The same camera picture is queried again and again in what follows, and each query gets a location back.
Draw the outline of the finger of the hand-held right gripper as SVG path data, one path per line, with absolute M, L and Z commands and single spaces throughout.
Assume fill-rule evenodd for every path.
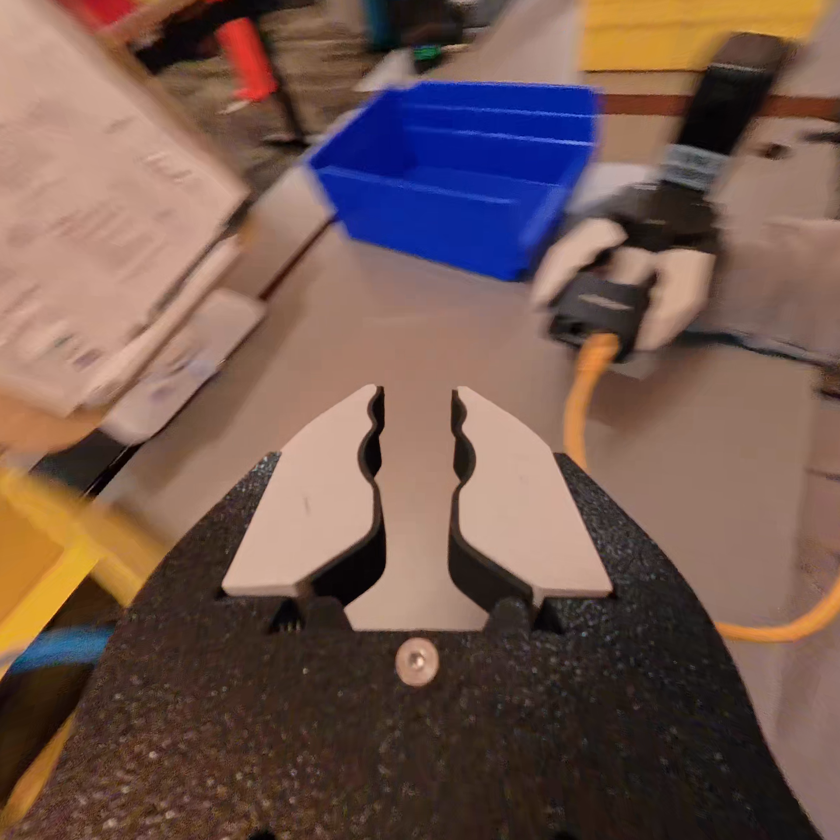
M 530 303 L 546 309 L 583 268 L 627 240 L 627 231 L 607 217 L 589 217 L 563 235 L 545 253 L 532 279 Z
M 649 295 L 635 352 L 662 350 L 695 321 L 707 305 L 716 261 L 704 250 L 623 251 L 623 284 Z

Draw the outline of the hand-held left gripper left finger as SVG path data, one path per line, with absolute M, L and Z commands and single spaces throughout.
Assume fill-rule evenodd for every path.
M 357 599 L 382 577 L 384 396 L 364 385 L 283 446 L 223 578 L 226 595 Z

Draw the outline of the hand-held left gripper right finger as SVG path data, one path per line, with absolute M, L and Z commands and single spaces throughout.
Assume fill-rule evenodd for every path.
M 472 601 L 613 592 L 551 447 L 478 392 L 452 392 L 455 439 L 448 571 Z

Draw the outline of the black ethernet splitter box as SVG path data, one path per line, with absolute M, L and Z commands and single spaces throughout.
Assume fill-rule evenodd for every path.
M 655 281 L 653 270 L 636 285 L 579 272 L 553 305 L 549 337 L 580 349 L 591 336 L 610 333 L 617 338 L 615 362 L 623 363 L 634 350 Z

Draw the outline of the grey desk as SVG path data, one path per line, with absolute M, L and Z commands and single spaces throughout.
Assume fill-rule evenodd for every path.
M 331 225 L 291 265 L 291 206 L 318 218 L 302 173 L 266 195 L 232 284 L 266 319 L 145 444 L 102 498 L 175 542 L 259 457 L 359 386 L 382 385 L 385 572 L 349 608 L 360 629 L 475 631 L 487 614 L 448 575 L 456 486 L 450 395 L 467 385 L 561 450 L 569 350 L 544 336 L 523 283 L 349 240 Z M 711 617 L 798 617 L 838 576 L 838 402 L 803 363 L 689 336 L 606 375 L 591 408 L 592 477 L 675 562 Z

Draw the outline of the blue plastic bin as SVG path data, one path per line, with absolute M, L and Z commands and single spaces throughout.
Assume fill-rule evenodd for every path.
M 351 238 L 519 280 L 563 221 L 601 115 L 592 87 L 423 80 L 378 92 L 309 165 Z

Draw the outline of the yellow plastic bin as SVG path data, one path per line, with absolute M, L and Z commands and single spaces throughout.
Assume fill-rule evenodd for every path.
M 172 541 L 125 511 L 2 467 L 2 830 L 53 773 L 110 629 Z
M 704 67 L 731 34 L 808 39 L 833 2 L 583 2 L 584 72 L 689 71 Z

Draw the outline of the wooden document stand board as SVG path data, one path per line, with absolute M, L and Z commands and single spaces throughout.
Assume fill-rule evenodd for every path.
M 1 392 L 1 454 L 43 455 L 66 450 L 95 431 L 108 411 L 87 408 L 58 416 Z

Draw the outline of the red object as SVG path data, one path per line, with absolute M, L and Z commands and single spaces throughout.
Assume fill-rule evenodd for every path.
M 237 98 L 246 102 L 270 98 L 277 81 L 256 25 L 240 17 L 218 28 L 215 36 L 238 79 Z

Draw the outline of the cardboard box with label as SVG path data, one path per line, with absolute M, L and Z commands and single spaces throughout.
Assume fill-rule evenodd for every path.
M 110 404 L 241 253 L 244 183 L 53 2 L 2 2 L 2 393 Z

